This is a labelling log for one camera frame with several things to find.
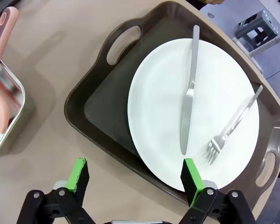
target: green tape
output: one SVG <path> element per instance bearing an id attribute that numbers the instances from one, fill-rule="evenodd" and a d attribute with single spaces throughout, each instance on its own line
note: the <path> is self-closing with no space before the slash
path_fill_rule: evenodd
<path id="1" fill-rule="evenodd" d="M 194 181 L 194 184 L 197 188 L 196 192 L 195 192 L 195 195 L 194 195 L 194 198 L 193 198 L 193 201 L 192 201 L 192 204 L 190 207 L 193 206 L 194 202 L 196 201 L 199 193 L 205 188 L 205 185 L 201 179 L 201 176 L 199 175 L 199 172 L 196 168 L 196 165 L 194 163 L 194 161 L 192 159 L 185 159 L 186 161 L 186 164 L 187 164 L 187 167 L 188 167 L 188 170 L 191 174 L 191 177 Z"/>
<path id="2" fill-rule="evenodd" d="M 84 167 L 86 163 L 85 158 L 77 158 L 77 162 L 73 168 L 73 171 L 70 174 L 70 178 L 67 181 L 65 187 L 70 191 L 75 193 L 77 189 L 77 182 L 79 180 L 79 177 L 81 175 L 82 168 Z"/>

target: beige tabletop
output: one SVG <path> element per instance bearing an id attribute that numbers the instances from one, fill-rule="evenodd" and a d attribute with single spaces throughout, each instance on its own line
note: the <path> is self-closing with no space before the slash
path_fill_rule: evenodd
<path id="1" fill-rule="evenodd" d="M 20 17 L 3 61 L 33 98 L 36 111 L 9 154 L 0 157 L 0 224 L 16 222 L 30 190 L 49 193 L 56 181 L 67 179 L 77 157 L 88 160 L 90 182 L 83 207 L 96 223 L 112 219 L 180 221 L 188 209 L 185 204 L 107 155 L 74 130 L 63 113 L 70 90 L 93 65 L 109 33 L 160 2 L 23 0 L 18 5 Z M 178 2 L 207 20 L 187 2 Z M 271 188 L 257 203 L 256 217 Z M 215 221 L 208 218 L 205 223 Z"/>

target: gray stool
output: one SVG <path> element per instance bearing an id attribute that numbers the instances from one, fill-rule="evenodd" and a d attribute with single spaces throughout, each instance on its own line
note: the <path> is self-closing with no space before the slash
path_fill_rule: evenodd
<path id="1" fill-rule="evenodd" d="M 240 22 L 235 32 L 237 39 L 243 37 L 253 49 L 258 48 L 278 35 L 277 22 L 266 10 Z"/>

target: brown tray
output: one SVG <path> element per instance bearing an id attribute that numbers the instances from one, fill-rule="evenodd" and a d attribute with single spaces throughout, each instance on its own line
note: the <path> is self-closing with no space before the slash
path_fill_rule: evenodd
<path id="1" fill-rule="evenodd" d="M 142 60 L 165 42 L 191 38 L 195 24 L 200 26 L 200 39 L 222 48 L 241 65 L 254 90 L 262 84 L 249 64 L 216 31 L 182 5 L 168 1 L 142 18 L 122 23 L 111 32 L 93 67 L 71 91 L 64 106 L 67 121 L 81 134 L 184 203 L 187 203 L 185 194 L 155 177 L 139 157 L 129 132 L 127 99 L 131 81 Z M 140 38 L 123 50 L 115 65 L 110 65 L 106 58 L 111 46 L 122 33 L 134 26 L 140 27 Z M 230 189 L 243 191 L 251 208 L 273 183 L 280 165 L 280 106 L 265 86 L 258 105 L 259 136 L 253 156 L 237 179 L 221 189 L 222 192 Z M 264 186 L 258 187 L 255 181 L 264 168 L 264 158 L 268 152 L 275 154 L 273 173 Z"/>

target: silver knife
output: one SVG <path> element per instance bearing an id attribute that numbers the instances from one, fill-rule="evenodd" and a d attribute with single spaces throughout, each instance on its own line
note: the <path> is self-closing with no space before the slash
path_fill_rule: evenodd
<path id="1" fill-rule="evenodd" d="M 193 104 L 193 97 L 194 97 L 196 67 L 197 67 L 199 32 L 200 32 L 199 26 L 195 25 L 193 28 L 192 58 L 191 58 L 189 88 L 186 92 L 186 95 L 185 95 L 185 98 L 183 101 L 183 107 L 182 107 L 180 141 L 181 141 L 181 152 L 183 155 L 186 154 L 187 146 L 188 146 L 192 104 Z"/>

